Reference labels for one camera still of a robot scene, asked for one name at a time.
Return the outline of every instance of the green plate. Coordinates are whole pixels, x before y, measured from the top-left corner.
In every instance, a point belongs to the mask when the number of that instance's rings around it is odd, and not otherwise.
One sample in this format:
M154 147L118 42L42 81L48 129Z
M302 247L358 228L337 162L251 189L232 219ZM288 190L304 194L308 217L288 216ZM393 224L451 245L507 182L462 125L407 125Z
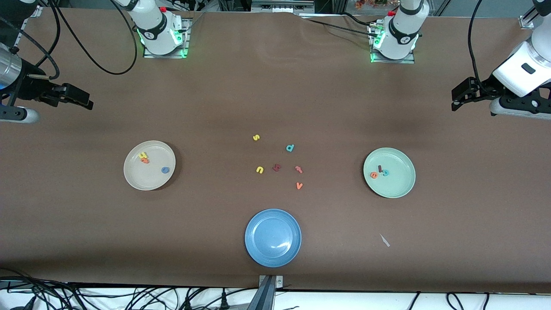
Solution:
M400 198L413 188L415 168L404 153L395 148L383 147L374 150L365 159L364 178L377 194L386 198Z

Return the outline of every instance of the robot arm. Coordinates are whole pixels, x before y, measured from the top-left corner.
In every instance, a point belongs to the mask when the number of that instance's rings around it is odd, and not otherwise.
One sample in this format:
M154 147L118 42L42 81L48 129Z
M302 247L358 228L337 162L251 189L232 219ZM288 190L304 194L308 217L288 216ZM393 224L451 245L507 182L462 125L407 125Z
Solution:
M142 43L153 54L166 55L182 45L176 35L182 29L182 18L167 10L163 12L155 0L115 0L132 17Z
M0 20L13 28L16 33L18 28L12 22L22 23L36 9L36 1L4 0L0 2L0 7L7 7L6 11L9 14L6 18L0 15ZM18 48L10 49L0 42L0 121L21 123L38 121L39 115L36 111L14 105L17 98L41 101L54 107L63 102L80 105L88 110L92 109L94 103L89 100L90 95L87 92L68 83L58 85L50 82L42 69L19 57L18 51ZM2 101L7 98L9 99L4 104Z
M419 38L419 29L429 15L427 0L402 0L394 16L387 16L382 21L381 37L373 47L392 60L408 56L415 48Z
M485 81L469 77L452 90L452 111L463 104L492 100L491 114L551 120L551 0L532 0L543 23Z

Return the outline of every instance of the plug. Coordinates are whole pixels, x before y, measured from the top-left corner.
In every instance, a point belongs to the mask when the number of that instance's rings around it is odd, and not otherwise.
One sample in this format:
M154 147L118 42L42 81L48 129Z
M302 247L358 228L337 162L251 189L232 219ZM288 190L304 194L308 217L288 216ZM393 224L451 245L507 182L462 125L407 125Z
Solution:
M226 289L222 289L222 301L220 301L220 308L219 310L228 310L230 308L230 305L228 304L228 299L226 298Z
M29 302L25 305L25 307L19 306L19 307L12 308L10 310L33 310L35 300L36 300L36 296L33 296L31 300L29 300Z
M183 302L183 310L192 310L191 302L187 297L186 300Z

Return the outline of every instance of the beige plate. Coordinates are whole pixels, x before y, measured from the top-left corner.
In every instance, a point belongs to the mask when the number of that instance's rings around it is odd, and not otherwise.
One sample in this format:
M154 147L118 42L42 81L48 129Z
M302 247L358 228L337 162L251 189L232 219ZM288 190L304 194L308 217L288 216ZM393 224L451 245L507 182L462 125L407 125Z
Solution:
M145 152L148 164L141 161L139 155ZM162 168L168 167L168 173ZM135 189L154 190L163 186L174 173L176 156L172 149L160 141L147 141L133 148L125 159L124 173L126 181Z

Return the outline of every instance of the brown tabletop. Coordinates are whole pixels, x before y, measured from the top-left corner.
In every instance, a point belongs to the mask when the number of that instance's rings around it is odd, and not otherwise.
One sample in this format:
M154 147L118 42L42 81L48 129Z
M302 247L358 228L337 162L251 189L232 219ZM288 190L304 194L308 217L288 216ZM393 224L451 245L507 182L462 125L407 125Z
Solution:
M100 64L129 65L116 11L65 12ZM0 123L1 265L81 282L246 287L282 274L292 288L548 292L550 123L491 117L488 101L451 112L451 89L472 75L467 27L429 18L416 64L389 65L370 63L362 35L292 14L208 13L187 59L139 58L111 76L63 26L58 83L89 92L94 110L19 101L40 122ZM48 47L51 12L27 30ZM477 20L481 76L529 34L515 19ZM20 47L30 62L41 56ZM122 167L147 140L168 143L177 170L138 191ZM363 161L380 147L413 161L405 197L368 188ZM248 221L268 208L302 229L297 257L277 269L244 245Z

